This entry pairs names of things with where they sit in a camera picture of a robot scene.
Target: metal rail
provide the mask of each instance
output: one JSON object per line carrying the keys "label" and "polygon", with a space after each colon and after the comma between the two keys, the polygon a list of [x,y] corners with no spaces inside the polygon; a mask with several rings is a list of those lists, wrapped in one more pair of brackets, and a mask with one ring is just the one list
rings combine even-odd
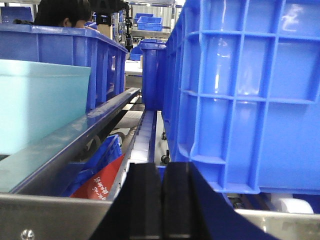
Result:
{"label": "metal rail", "polygon": [[57,187],[55,176],[112,121],[139,90],[130,88],[35,144],[0,161],[0,192],[54,195],[52,191]]}

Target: caster wheel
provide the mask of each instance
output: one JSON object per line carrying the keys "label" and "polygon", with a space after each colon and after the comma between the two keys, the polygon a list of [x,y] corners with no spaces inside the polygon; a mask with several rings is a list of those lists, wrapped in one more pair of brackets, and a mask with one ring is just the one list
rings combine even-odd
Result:
{"label": "caster wheel", "polygon": [[168,157],[167,155],[163,155],[161,157],[161,162],[163,162],[164,164],[168,164],[170,162],[170,157]]}
{"label": "caster wheel", "polygon": [[165,132],[162,133],[161,139],[162,140],[167,140],[167,134]]}

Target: metal shelf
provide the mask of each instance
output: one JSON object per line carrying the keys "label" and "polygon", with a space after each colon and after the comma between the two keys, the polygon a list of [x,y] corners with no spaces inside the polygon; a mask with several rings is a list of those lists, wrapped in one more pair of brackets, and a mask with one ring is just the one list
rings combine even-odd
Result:
{"label": "metal shelf", "polygon": [[160,39],[168,39],[170,36],[170,32],[164,31],[143,31],[143,30],[132,30],[131,35],[133,37],[149,37],[149,38],[160,38]]}
{"label": "metal shelf", "polygon": [[9,4],[33,4],[38,5],[41,0],[0,0],[1,3]]}

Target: screw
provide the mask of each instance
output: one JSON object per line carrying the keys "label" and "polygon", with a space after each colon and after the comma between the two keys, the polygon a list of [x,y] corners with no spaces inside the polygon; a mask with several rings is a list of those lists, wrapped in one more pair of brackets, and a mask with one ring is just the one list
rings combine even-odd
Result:
{"label": "screw", "polygon": [[21,232],[21,240],[35,240],[35,233],[31,229],[25,229]]}

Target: metal frame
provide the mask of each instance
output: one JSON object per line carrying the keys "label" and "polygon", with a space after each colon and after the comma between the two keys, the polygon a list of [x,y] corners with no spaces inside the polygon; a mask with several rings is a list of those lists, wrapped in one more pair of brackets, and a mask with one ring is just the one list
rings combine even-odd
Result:
{"label": "metal frame", "polygon": [[0,161],[0,192],[51,196],[55,176],[139,94],[130,88],[86,115]]}
{"label": "metal frame", "polygon": [[[0,239],[87,240],[111,202],[0,193]],[[26,230],[33,238],[22,238]]]}

